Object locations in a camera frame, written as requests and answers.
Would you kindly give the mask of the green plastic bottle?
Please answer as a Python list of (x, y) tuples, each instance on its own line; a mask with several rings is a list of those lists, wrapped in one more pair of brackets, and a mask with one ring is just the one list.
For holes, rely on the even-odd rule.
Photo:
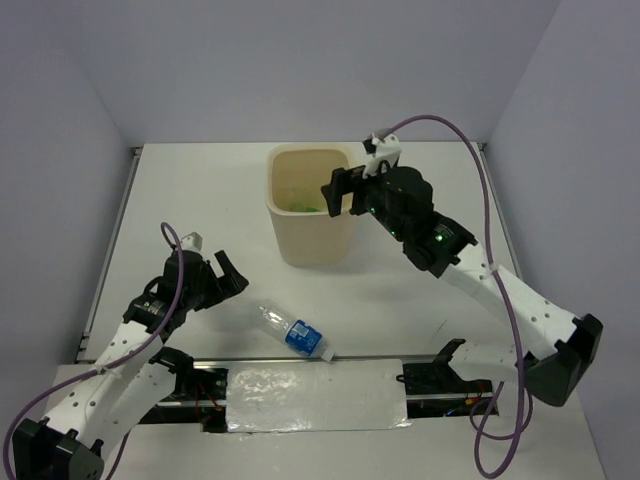
[(294, 213), (320, 213), (326, 210), (320, 202), (311, 200), (295, 200), (286, 205), (287, 210)]

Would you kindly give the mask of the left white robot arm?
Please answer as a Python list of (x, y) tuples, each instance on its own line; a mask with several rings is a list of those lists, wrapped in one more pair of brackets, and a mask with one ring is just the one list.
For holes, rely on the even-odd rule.
[(100, 479), (109, 455), (157, 402), (193, 392), (193, 359), (167, 340), (188, 313), (249, 285), (225, 251), (214, 259), (220, 275), (198, 251), (173, 251), (162, 274), (129, 303), (92, 368), (60, 383), (66, 396), (40, 420), (19, 414), (3, 445), (9, 478)]

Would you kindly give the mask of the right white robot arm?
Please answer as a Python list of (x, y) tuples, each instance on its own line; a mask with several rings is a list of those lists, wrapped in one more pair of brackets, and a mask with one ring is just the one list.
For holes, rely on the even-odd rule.
[(467, 381), (520, 381), (537, 400), (563, 406), (593, 363), (604, 326), (591, 314), (578, 317), (538, 294), (504, 267), (455, 220), (437, 212), (433, 188), (414, 168), (400, 166), (367, 176), (362, 167), (337, 168), (321, 193), (330, 216), (341, 214), (344, 196), (352, 215), (371, 214), (402, 245), (420, 271), (460, 289), (508, 327), (512, 354), (450, 341), (440, 352), (436, 383), (457, 391)]

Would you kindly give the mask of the clear bottle blue label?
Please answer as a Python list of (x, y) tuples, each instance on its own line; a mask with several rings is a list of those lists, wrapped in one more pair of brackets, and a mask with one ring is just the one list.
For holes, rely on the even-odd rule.
[(257, 328), (301, 357), (325, 362), (334, 359), (335, 349), (319, 330), (277, 305), (259, 304), (254, 323)]

